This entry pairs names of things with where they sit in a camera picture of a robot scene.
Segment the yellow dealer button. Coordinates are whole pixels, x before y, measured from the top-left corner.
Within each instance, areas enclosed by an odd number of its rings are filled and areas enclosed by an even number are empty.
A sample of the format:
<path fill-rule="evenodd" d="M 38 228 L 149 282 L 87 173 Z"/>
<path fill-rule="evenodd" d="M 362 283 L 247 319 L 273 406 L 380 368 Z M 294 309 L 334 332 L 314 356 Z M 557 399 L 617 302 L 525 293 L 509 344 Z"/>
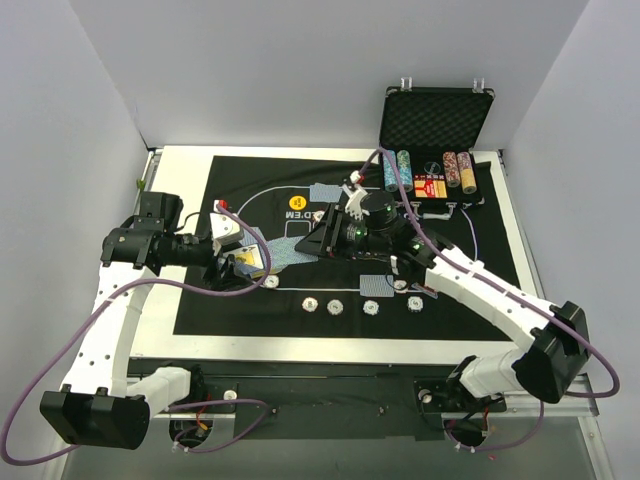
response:
<path fill-rule="evenodd" d="M 307 207 L 308 201 L 302 195 L 295 195 L 289 199 L 288 205 L 293 211 L 302 211 Z"/>

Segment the grey white single chip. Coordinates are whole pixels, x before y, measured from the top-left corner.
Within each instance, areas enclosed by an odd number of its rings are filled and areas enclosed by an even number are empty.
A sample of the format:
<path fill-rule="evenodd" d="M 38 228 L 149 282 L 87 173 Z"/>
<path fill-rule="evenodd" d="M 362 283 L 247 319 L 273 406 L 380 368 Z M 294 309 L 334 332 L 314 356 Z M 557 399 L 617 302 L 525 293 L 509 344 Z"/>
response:
<path fill-rule="evenodd" d="M 269 275 L 266 277 L 263 286 L 268 289 L 276 289 L 279 286 L 279 278 L 277 275 Z"/>

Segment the red white chip stack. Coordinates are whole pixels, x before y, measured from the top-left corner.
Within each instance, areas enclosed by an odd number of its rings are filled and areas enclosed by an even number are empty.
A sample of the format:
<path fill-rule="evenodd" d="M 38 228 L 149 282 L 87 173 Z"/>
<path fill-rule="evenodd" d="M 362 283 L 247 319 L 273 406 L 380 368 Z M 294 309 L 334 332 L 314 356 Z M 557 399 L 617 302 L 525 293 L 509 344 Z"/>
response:
<path fill-rule="evenodd" d="M 306 312 L 314 312 L 319 306 L 319 302 L 316 298 L 306 297 L 301 304 L 302 308 Z"/>

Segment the grey white chip stack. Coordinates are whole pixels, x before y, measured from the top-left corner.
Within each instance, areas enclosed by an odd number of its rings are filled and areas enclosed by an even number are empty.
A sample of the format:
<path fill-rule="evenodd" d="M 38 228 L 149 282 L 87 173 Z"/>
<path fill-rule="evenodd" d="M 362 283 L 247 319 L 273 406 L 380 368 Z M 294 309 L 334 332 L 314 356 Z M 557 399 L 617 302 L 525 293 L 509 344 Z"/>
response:
<path fill-rule="evenodd" d="M 340 300 L 332 299 L 327 303 L 327 311 L 333 316 L 340 315 L 344 311 L 344 305 Z"/>

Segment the blue white chip stack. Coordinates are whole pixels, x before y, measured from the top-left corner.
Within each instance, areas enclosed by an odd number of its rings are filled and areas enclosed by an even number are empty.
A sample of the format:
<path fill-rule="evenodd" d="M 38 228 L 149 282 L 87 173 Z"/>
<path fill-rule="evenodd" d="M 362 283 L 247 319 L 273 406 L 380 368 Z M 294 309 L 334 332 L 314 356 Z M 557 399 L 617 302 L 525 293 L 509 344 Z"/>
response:
<path fill-rule="evenodd" d="M 379 313 L 379 303 L 374 300 L 366 300 L 363 304 L 362 310 L 366 315 L 375 316 Z"/>

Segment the red triangular dealer marker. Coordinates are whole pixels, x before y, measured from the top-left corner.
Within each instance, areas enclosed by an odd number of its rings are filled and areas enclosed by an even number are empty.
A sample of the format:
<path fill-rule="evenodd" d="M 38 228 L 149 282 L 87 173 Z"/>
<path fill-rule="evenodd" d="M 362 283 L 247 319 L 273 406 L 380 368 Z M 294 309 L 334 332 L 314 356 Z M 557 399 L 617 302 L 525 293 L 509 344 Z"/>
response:
<path fill-rule="evenodd" d="M 419 290 L 419 291 L 421 291 L 421 292 L 425 293 L 426 295 L 428 295 L 428 296 L 430 296 L 430 297 L 432 297 L 432 298 L 434 298 L 434 299 L 437 299 L 437 298 L 438 298 L 438 293 L 437 293 L 435 290 L 433 290 L 433 289 L 431 289 L 431 288 L 429 288 L 429 287 L 421 286 L 421 285 L 419 285 L 419 284 L 414 284 L 414 285 L 413 285 L 413 287 L 414 287 L 416 290 Z"/>

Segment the blue playing card deck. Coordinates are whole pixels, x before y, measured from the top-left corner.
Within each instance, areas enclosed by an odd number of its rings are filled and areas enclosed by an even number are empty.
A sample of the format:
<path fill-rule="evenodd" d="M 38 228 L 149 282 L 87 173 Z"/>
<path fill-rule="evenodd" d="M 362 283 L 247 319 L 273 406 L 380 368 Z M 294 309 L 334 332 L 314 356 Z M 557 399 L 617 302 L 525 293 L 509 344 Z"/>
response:
<path fill-rule="evenodd" d="M 266 257 L 257 243 L 235 242 L 218 248 L 215 254 L 217 266 L 224 274 L 258 279 L 268 272 Z"/>

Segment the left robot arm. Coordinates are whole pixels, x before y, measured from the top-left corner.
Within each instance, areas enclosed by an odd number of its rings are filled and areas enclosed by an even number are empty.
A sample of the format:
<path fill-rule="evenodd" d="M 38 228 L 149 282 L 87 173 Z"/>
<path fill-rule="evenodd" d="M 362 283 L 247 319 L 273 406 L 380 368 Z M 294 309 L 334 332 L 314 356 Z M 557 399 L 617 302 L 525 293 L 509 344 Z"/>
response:
<path fill-rule="evenodd" d="M 157 414 L 174 404 L 186 412 L 203 405 L 206 388 L 194 367 L 164 366 L 135 384 L 127 381 L 143 307 L 152 287 L 162 284 L 163 267 L 203 268 L 209 285 L 201 293 L 225 297 L 318 258 L 296 251 L 296 237 L 264 241 L 254 234 L 258 263 L 242 267 L 234 261 L 248 232 L 223 202 L 217 202 L 205 238 L 182 233 L 182 209 L 177 195 L 145 192 L 138 212 L 103 241 L 94 311 L 72 339 L 80 346 L 77 357 L 59 389 L 44 392 L 40 402 L 43 417 L 70 445 L 134 450 Z"/>

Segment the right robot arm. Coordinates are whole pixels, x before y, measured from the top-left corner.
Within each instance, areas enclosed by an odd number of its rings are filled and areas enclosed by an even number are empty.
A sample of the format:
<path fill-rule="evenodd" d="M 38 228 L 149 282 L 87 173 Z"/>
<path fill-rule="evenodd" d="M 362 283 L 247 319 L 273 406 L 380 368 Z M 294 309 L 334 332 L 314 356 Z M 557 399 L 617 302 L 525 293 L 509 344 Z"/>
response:
<path fill-rule="evenodd" d="M 449 402 L 468 409 L 500 394 L 524 391 L 550 404 L 570 395 L 570 386 L 586 364 L 584 311 L 567 302 L 557 306 L 531 296 L 474 261 L 415 216 L 398 213 L 393 196 L 368 191 L 358 172 L 341 187 L 343 203 L 323 216 L 329 228 L 322 255 L 380 260 L 407 284 L 420 284 L 456 300 L 513 343 L 505 353 L 470 355 L 451 372 Z"/>

